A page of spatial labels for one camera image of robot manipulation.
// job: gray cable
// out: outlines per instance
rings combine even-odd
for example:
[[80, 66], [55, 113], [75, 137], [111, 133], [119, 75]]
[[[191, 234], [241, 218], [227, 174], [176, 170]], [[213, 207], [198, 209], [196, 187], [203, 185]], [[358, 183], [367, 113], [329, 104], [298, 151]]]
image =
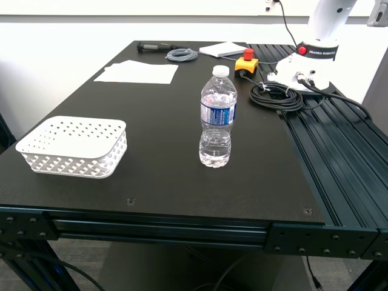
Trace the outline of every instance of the gray cable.
[[189, 48], [178, 48], [176, 50], [171, 50], [166, 56], [166, 59], [169, 59], [173, 62], [186, 62], [196, 59], [198, 53], [189, 49]]

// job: table top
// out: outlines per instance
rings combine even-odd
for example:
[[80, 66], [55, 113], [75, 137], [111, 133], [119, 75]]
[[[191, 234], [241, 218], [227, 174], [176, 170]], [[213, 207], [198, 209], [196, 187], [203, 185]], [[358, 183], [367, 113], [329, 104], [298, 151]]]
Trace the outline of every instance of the table top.
[[[179, 43], [194, 50], [210, 44]], [[168, 64], [165, 55], [138, 53], [132, 43], [107, 65], [128, 59]], [[220, 64], [230, 67], [238, 104], [230, 160], [210, 169], [199, 160], [199, 101], [213, 66]], [[199, 55], [179, 63], [169, 85], [93, 82], [102, 68], [45, 119], [67, 115], [125, 121], [128, 149], [113, 175], [37, 174], [14, 145], [0, 156], [1, 205], [323, 224], [285, 123], [276, 112], [249, 101], [252, 85], [232, 76], [234, 64]], [[132, 198], [135, 205], [129, 206]]]

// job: stack of paper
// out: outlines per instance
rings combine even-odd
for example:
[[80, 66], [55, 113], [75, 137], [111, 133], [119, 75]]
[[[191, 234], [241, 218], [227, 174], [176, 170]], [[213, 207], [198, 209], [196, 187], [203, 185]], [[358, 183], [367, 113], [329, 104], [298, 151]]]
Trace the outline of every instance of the stack of paper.
[[219, 58], [220, 56], [231, 56], [237, 55], [238, 53], [243, 53], [245, 49], [246, 47], [242, 47], [241, 45], [237, 45], [232, 42], [223, 42], [222, 44], [201, 47], [199, 51], [201, 53]]
[[170, 84], [177, 65], [150, 65], [143, 62], [125, 61], [106, 67], [95, 82], [129, 82]]

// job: water bottle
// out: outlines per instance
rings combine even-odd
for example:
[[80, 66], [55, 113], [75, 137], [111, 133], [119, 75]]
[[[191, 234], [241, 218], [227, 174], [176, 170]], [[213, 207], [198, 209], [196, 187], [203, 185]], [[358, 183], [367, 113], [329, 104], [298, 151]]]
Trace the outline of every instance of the water bottle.
[[207, 167], [222, 167], [230, 157], [230, 131], [236, 115], [237, 91], [228, 76], [228, 67], [216, 65], [213, 77], [201, 93], [199, 158]]

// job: basket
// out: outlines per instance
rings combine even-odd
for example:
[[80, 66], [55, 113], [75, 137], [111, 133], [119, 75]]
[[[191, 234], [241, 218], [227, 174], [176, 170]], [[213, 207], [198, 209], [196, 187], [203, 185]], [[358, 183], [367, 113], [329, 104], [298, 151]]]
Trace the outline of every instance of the basket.
[[106, 178], [127, 150], [125, 122], [56, 116], [16, 145], [36, 173]]

